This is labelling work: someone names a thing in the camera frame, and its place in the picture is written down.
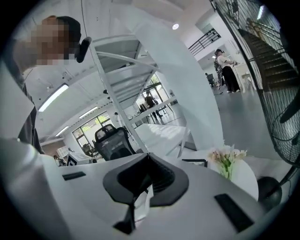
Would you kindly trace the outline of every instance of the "black headphones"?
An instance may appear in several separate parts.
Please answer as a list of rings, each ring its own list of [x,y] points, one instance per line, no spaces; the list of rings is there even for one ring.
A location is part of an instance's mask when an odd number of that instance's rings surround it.
[[[75,52],[75,59],[77,62],[79,63],[83,62],[91,41],[92,39],[90,37],[86,37],[84,40],[82,40],[81,44],[78,44],[78,48],[76,49]]]

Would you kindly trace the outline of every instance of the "person in dark clothing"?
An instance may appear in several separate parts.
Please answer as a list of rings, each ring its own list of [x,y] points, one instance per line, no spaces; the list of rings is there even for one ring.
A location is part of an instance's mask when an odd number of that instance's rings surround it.
[[[79,49],[80,31],[80,23],[74,18],[50,16],[37,26],[30,39],[9,40],[3,52],[4,62],[32,103],[22,73],[37,65],[55,64],[55,61],[68,59],[69,54],[75,54]],[[21,142],[33,145],[39,153],[44,154],[35,128],[36,115],[37,109],[34,107],[18,137]]]
[[[147,91],[146,94],[147,94],[147,97],[145,97],[145,101],[146,101],[146,103],[148,104],[149,108],[154,107],[154,106],[155,106],[155,99],[154,99],[152,96],[150,96],[150,92],[149,92],[149,91]],[[154,116],[154,118],[155,118],[156,120],[157,120],[156,115],[157,115],[158,117],[160,117],[160,118],[163,117],[162,115],[159,114],[158,110],[156,110],[156,111],[153,112],[152,114],[153,114],[153,116]]]
[[[235,77],[235,74],[234,74],[232,68],[230,67],[230,65],[237,65],[237,62],[227,60],[222,54],[223,54],[223,51],[221,49],[217,49],[215,52],[216,62],[222,68],[222,74],[225,78],[227,92],[228,93],[239,92],[240,87],[239,87],[238,81]]]

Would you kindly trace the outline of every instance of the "backpack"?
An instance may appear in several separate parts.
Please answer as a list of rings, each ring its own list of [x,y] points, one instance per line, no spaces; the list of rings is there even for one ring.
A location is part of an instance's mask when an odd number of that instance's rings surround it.
[[[220,64],[218,63],[218,57],[216,57],[214,64],[215,64],[215,69],[216,69],[217,73],[222,73],[222,68],[221,68]]]

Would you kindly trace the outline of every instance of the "flower bouquet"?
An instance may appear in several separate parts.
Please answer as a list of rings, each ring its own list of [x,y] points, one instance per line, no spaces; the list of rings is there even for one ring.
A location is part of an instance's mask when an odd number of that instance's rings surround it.
[[[246,156],[246,152],[234,149],[234,145],[224,145],[220,149],[212,149],[208,154],[208,159],[217,164],[222,176],[231,180],[234,163],[242,160]]]

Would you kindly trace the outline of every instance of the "dark shirt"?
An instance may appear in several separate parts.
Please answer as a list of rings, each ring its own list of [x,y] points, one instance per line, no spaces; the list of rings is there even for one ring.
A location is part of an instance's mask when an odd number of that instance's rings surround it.
[[[155,105],[155,103],[153,102],[153,97],[148,96],[145,97],[146,103],[149,105],[149,107],[153,107]]]
[[[13,59],[13,46],[15,44],[15,40],[9,41],[5,51],[3,52],[4,56],[4,62],[15,79],[15,82],[18,84],[18,86],[21,88],[23,93],[28,97],[28,99],[34,104],[32,101],[32,97],[29,95],[26,89],[26,84],[25,84],[25,79],[23,78],[22,74],[20,73],[20,70],[15,63]],[[19,139],[23,143],[29,143],[32,146],[38,150],[39,153],[44,154],[44,151],[39,144],[38,140],[38,133],[35,128],[35,123],[36,123],[36,116],[37,116],[37,109],[34,106],[33,110],[31,111],[30,115],[26,119],[20,133],[19,133]]]

